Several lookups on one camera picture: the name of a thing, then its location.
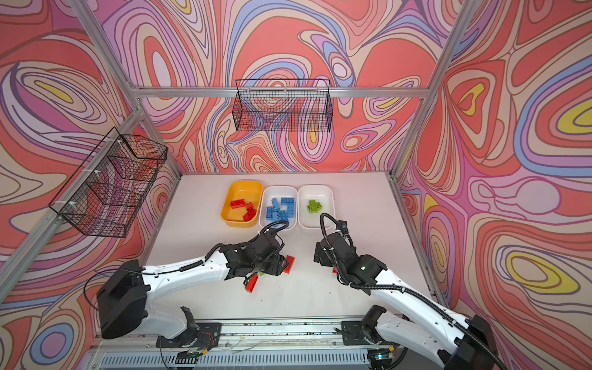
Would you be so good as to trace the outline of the blue lego pair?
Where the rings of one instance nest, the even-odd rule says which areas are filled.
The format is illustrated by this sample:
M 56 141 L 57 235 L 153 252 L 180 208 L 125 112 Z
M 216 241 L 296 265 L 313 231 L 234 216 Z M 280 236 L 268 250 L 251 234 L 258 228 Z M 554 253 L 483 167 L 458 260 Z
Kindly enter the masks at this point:
M 280 206 L 280 202 L 278 201 L 277 198 L 272 198 L 271 199 L 271 204 L 272 204 L 272 208 L 275 212 L 280 212 L 281 211 L 281 206 Z

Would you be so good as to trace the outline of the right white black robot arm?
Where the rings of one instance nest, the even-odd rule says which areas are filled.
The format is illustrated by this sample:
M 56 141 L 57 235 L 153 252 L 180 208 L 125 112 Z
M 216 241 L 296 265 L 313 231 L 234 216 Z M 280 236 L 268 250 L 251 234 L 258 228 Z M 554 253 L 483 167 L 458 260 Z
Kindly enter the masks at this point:
M 382 302 L 362 319 L 366 341 L 402 345 L 441 369 L 506 368 L 487 320 L 443 307 L 376 257 L 357 254 L 346 221 L 322 213 L 319 223 L 314 261 L 333 268 L 340 284 Z

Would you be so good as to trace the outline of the red double lego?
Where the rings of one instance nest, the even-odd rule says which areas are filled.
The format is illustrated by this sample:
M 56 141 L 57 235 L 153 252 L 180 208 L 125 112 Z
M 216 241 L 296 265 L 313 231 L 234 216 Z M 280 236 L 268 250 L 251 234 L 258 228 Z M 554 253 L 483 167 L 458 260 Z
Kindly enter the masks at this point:
M 231 209 L 244 208 L 245 207 L 245 200 L 244 199 L 232 200 L 230 203 L 230 206 L 231 206 Z

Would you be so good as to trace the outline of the blue lego mid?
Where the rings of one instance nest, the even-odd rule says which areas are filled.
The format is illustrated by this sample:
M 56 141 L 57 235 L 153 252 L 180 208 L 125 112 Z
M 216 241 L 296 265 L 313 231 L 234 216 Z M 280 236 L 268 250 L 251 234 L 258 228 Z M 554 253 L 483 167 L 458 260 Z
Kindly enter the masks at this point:
M 295 205 L 295 199 L 294 199 L 294 197 L 282 197 L 281 201 L 280 201 L 280 205 L 286 206 L 286 207 L 292 207 Z

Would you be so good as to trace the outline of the extra blue lego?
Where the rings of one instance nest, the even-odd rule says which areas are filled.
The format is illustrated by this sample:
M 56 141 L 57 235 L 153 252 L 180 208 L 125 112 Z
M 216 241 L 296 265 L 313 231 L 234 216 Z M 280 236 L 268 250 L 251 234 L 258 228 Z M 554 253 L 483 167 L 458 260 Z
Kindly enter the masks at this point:
M 285 210 L 285 214 L 287 218 L 294 218 L 294 207 L 292 205 L 289 205 Z

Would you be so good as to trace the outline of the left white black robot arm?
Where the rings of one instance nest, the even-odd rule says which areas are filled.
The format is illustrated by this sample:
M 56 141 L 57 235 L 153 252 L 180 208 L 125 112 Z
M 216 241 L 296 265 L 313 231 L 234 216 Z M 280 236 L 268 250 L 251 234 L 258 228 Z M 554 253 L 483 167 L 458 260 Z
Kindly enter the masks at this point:
M 160 348 L 194 346 L 202 333 L 192 311 L 174 308 L 165 297 L 211 282 L 235 278 L 248 285 L 259 274 L 281 275 L 288 259 L 279 232 L 288 227 L 285 220 L 266 225 L 251 240 L 235 245 L 217 244 L 203 257 L 172 265 L 140 266 L 128 261 L 115 270 L 97 291 L 102 339 L 132 335 L 155 335 Z

